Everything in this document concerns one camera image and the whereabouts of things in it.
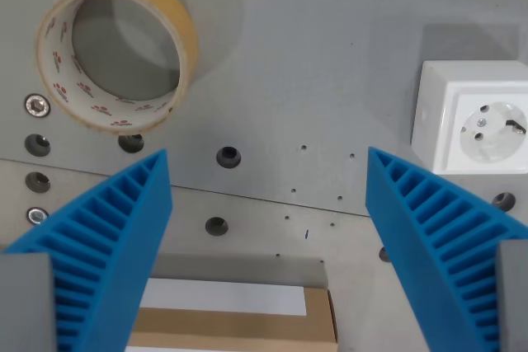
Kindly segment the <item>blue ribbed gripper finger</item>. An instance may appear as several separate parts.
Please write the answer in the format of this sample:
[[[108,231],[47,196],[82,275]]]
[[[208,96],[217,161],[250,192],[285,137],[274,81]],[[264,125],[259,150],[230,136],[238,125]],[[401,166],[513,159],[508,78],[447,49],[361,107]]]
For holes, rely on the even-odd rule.
[[[526,225],[400,157],[368,151],[365,206],[431,351],[498,351],[496,254]]]
[[[59,351],[123,351],[172,213],[162,149],[16,239],[5,254],[51,261]]]

